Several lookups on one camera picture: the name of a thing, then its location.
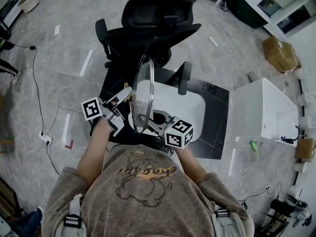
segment black mat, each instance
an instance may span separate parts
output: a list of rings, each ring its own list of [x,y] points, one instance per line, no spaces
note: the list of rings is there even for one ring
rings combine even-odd
[[[108,100],[113,94],[121,91],[125,82],[132,85],[134,73],[131,70],[124,70],[125,66],[116,64],[115,67],[121,67],[122,69],[109,68],[100,93],[100,98],[103,100]],[[167,69],[157,69],[155,70],[155,81],[165,83],[173,74],[173,71]],[[188,148],[195,157],[221,159],[227,126],[229,91],[198,79],[191,79],[188,82],[188,91],[201,95],[205,101],[202,134],[198,140],[190,143]],[[128,114],[128,103],[122,104],[121,109],[121,111]],[[111,136],[110,141],[129,145],[144,144],[157,148],[153,136],[137,135],[130,127],[128,120],[125,120],[124,123],[125,126],[122,131],[116,137]]]

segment white cable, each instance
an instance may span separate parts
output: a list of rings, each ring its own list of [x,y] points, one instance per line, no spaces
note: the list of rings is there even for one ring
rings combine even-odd
[[[54,174],[58,175],[55,171],[51,170],[51,169],[48,169],[48,168],[33,168],[34,170],[41,170],[41,169],[45,169],[45,170],[48,170],[50,172],[53,172]]]
[[[262,58],[264,58],[265,59],[265,57],[263,56],[263,55],[261,55],[260,53],[257,53],[257,52],[255,52],[255,51],[248,51],[248,50],[236,50],[236,49],[234,49],[234,48],[232,48],[232,46],[229,46],[230,47],[230,50],[229,49],[226,49],[226,48],[222,48],[222,47],[220,47],[219,45],[218,45],[218,43],[212,38],[212,37],[209,37],[208,38],[213,44],[214,44],[214,46],[215,47],[217,47],[218,49],[221,49],[221,50],[225,50],[225,51],[228,51],[228,52],[232,52],[232,51],[235,51],[235,52],[237,52],[237,53],[239,53],[239,52],[250,52],[250,53],[255,53],[255,54],[257,54],[257,55],[259,55],[259,56],[261,56]]]
[[[276,148],[276,147],[274,147],[270,153],[268,153],[267,155],[265,155],[265,156],[260,160],[260,162],[258,162],[256,165],[253,165],[250,169],[248,169],[246,173],[244,173],[242,176],[240,176],[240,177],[238,177],[237,179],[235,179],[234,181],[232,181],[232,182],[227,186],[227,188],[228,188],[230,185],[232,185],[234,182],[238,181],[240,178],[242,178],[242,177],[244,177],[246,174],[248,174],[249,171],[252,170],[255,166],[259,165],[267,156],[269,156],[270,154],[272,154],[272,152],[274,151],[275,148]]]
[[[57,100],[57,110],[56,110],[56,115],[55,115],[55,118],[53,120],[53,123],[48,127],[48,129],[45,131],[45,134],[48,134],[50,129],[52,128],[52,126],[55,124],[55,121],[56,121],[56,118],[57,118],[57,114],[58,114],[58,109],[59,109],[59,103],[58,103],[58,98],[57,98],[57,94],[56,94],[56,90],[55,90],[55,81],[54,81],[54,72],[55,72],[55,57],[54,57],[54,47],[55,47],[55,44],[57,42],[57,37],[58,37],[58,34],[56,35],[56,39],[55,39],[55,42],[54,42],[54,45],[53,45],[53,48],[51,50],[51,54],[53,56],[53,60],[54,60],[54,68],[53,68],[53,85],[54,85],[54,93],[55,93],[55,97],[56,97],[56,100]]]
[[[34,127],[34,124],[32,125],[32,135],[31,135],[31,137],[30,137],[30,139],[29,139],[29,141],[28,141],[28,143],[26,145],[26,148],[25,148],[25,158],[26,158],[26,162],[27,163],[29,163],[27,152],[28,152],[28,147],[29,147],[29,144],[31,142],[31,139],[33,138],[33,127]]]

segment green object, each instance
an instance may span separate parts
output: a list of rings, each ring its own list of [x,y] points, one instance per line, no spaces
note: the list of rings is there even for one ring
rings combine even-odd
[[[4,49],[4,50],[10,50],[14,47],[14,44],[8,42],[8,41],[5,41],[5,40],[1,40],[0,39],[0,48],[1,49]]]
[[[245,0],[232,0],[229,8],[237,19],[253,29],[268,23]]]
[[[250,141],[249,144],[250,144],[250,146],[251,146],[251,149],[252,149],[254,152],[257,152],[257,151],[258,151],[258,146],[256,145],[255,142]]]

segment power strip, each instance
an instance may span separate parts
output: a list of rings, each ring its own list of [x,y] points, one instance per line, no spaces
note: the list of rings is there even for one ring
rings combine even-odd
[[[213,43],[214,46],[219,47],[218,43],[212,37],[208,37],[208,39]]]
[[[58,34],[59,34],[59,31],[60,31],[60,25],[55,26],[55,32],[54,32],[54,35],[58,35]]]
[[[43,141],[43,142],[45,142],[45,144],[47,144],[48,143],[48,145],[51,145],[52,143],[53,143],[53,138],[52,137],[49,137],[47,134],[45,134],[45,133],[41,133],[41,132],[39,132],[39,138]]]

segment black cable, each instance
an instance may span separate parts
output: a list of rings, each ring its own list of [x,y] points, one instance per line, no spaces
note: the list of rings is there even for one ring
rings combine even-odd
[[[49,159],[50,159],[50,162],[51,162],[52,166],[54,167],[56,173],[59,175],[59,173],[58,173],[57,169],[55,168],[55,165],[53,164],[53,161],[51,160],[51,157],[50,157],[50,155],[49,155],[49,153],[48,153],[48,143],[49,143],[49,142],[46,143],[46,152],[47,152],[47,155],[48,155],[48,157],[49,157]]]
[[[44,119],[43,119],[43,115],[42,115],[42,113],[41,113],[40,95],[39,95],[39,86],[38,86],[38,83],[36,82],[36,80],[35,80],[35,76],[34,76],[34,61],[35,61],[35,57],[36,57],[36,54],[37,54],[38,50],[37,50],[37,48],[36,48],[34,45],[31,45],[31,46],[21,46],[21,45],[17,45],[17,44],[15,44],[15,43],[12,43],[12,42],[8,41],[7,39],[1,38],[1,37],[0,37],[0,40],[7,41],[7,42],[9,42],[9,43],[11,43],[12,45],[17,46],[17,47],[21,47],[21,48],[25,48],[25,49],[30,49],[30,50],[35,50],[35,55],[34,55],[34,58],[33,58],[33,78],[34,78],[34,81],[35,81],[35,84],[36,84],[36,88],[37,88],[37,92],[38,92],[38,99],[39,99],[39,111],[40,111],[41,122],[42,122],[42,130],[41,130],[41,134],[43,135],[43,130],[44,130]]]
[[[297,128],[297,130],[298,130],[298,135],[297,135],[297,138],[296,139],[294,139],[294,140],[292,140],[292,141],[296,141],[296,140],[298,140],[298,138],[300,137],[300,135],[301,135],[301,130],[300,130],[300,128],[296,125],[295,126],[296,128]]]
[[[35,57],[36,57],[37,52],[38,52],[38,50],[35,47],[35,55],[34,55],[34,58],[33,58],[33,78],[34,78],[34,81],[35,81],[35,84],[36,84],[36,89],[37,89],[37,92],[38,92],[39,112],[40,112],[40,116],[41,116],[41,125],[42,125],[41,134],[43,135],[44,119],[43,119],[43,114],[41,113],[39,86],[38,86],[38,83],[36,82],[35,75],[34,75],[34,61],[35,61]]]
[[[108,92],[107,90],[105,90],[105,89],[102,89],[103,91],[105,91],[107,94],[110,94],[110,95],[112,95],[112,96],[115,96],[115,94],[113,94],[113,93],[110,93],[110,92]]]
[[[0,40],[4,40],[4,41],[6,41],[6,42],[9,42],[9,43],[11,43],[12,45],[17,46],[17,47],[26,48],[26,49],[29,49],[29,48],[30,48],[30,46],[27,47],[27,46],[17,45],[17,44],[15,44],[15,43],[12,43],[12,42],[8,41],[7,39],[1,38],[1,37],[0,37]]]
[[[264,192],[262,192],[262,193],[260,193],[260,194],[248,196],[248,197],[246,197],[244,200],[238,200],[238,201],[239,201],[239,202],[244,202],[244,203],[246,203],[246,200],[247,200],[248,198],[252,198],[252,197],[256,197],[256,196],[262,195],[262,194],[264,194],[264,193],[267,192],[267,191],[268,191],[268,190],[265,190]]]
[[[280,193],[281,193],[281,191],[282,191],[282,183],[278,183],[277,186],[276,186],[276,188],[275,188],[271,193],[269,193],[268,191],[267,191],[267,193],[268,193],[269,195],[273,194],[273,193],[276,191],[276,189],[277,189],[277,187],[278,187],[279,184],[280,184],[280,191],[278,192],[278,195],[280,195]]]

